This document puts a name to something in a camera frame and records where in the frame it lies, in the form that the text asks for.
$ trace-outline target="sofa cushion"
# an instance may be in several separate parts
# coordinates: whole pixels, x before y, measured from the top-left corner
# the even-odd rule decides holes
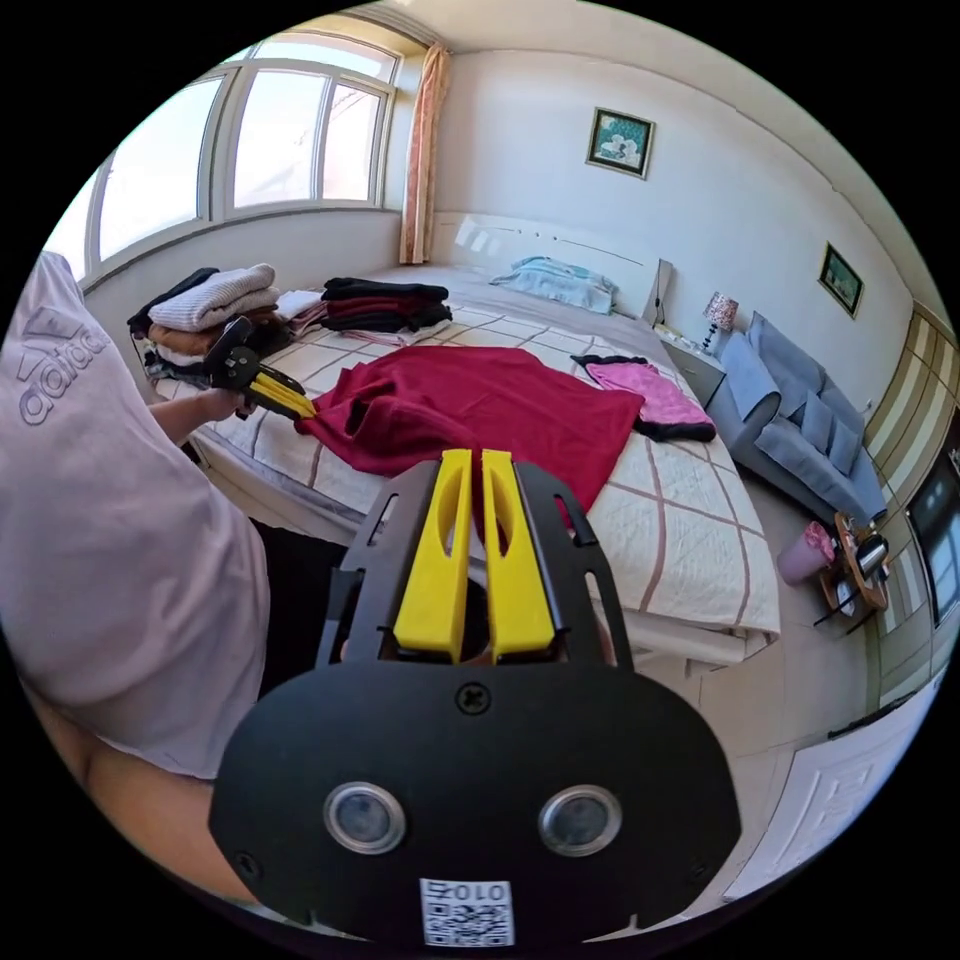
[[[780,388],[782,416],[793,416],[806,401],[808,390],[820,393],[826,371],[762,314],[754,313],[747,339]]]
[[[860,452],[857,435],[839,418],[834,417],[833,440],[830,441],[830,462],[845,476],[850,476]]]
[[[846,398],[843,391],[829,378],[824,380],[820,399],[833,411],[834,416],[850,428],[857,438],[857,445],[863,443],[864,422],[856,407]]]
[[[800,428],[789,420],[774,417],[760,431],[757,448],[834,510],[852,514],[858,522],[870,519],[864,509],[863,494],[854,480],[845,477],[827,457],[807,443]]]
[[[803,405],[800,433],[808,443],[812,443],[824,455],[830,447],[833,421],[833,411],[810,390]]]

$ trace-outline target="qr code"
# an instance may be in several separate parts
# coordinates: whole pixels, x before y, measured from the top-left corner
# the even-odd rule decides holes
[[[421,880],[428,946],[513,946],[513,903],[506,881]]]

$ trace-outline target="adidas logo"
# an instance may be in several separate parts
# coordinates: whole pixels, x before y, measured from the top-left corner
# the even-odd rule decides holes
[[[29,384],[20,397],[20,416],[28,426],[43,423],[109,340],[81,319],[41,307],[23,330],[23,356],[17,379]]]

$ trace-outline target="red shirt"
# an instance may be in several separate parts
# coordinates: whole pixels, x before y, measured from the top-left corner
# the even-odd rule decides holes
[[[643,398],[597,390],[511,347],[405,347],[340,374],[300,420],[355,470],[395,477],[444,450],[508,450],[562,480],[589,510]]]

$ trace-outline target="window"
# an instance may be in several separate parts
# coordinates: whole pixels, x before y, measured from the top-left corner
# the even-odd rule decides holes
[[[67,258],[73,278],[78,282],[87,272],[84,263],[84,250],[87,238],[87,212],[93,198],[93,184],[97,174],[80,188],[80,192],[70,201],[60,222],[53,228],[50,239],[44,244],[44,250],[52,250]]]
[[[362,73],[389,83],[393,77],[397,58],[376,47],[348,40],[345,37],[330,37],[324,34],[281,33],[264,40],[257,47],[254,57],[281,60],[310,60],[341,70]]]
[[[235,207],[315,197],[316,143],[327,83],[313,73],[257,73],[240,124]]]
[[[117,148],[100,215],[101,259],[200,215],[200,150],[222,82],[214,77],[181,90]]]
[[[380,98],[337,84],[323,157],[324,200],[370,200]]]
[[[227,57],[227,59],[222,62],[233,63],[235,60],[242,60],[252,49],[253,47],[244,47],[239,53],[235,53],[232,57]]]
[[[84,184],[46,249],[90,283],[233,217],[380,203],[402,55],[319,23],[252,44],[171,97]],[[398,36],[397,49],[413,48]]]

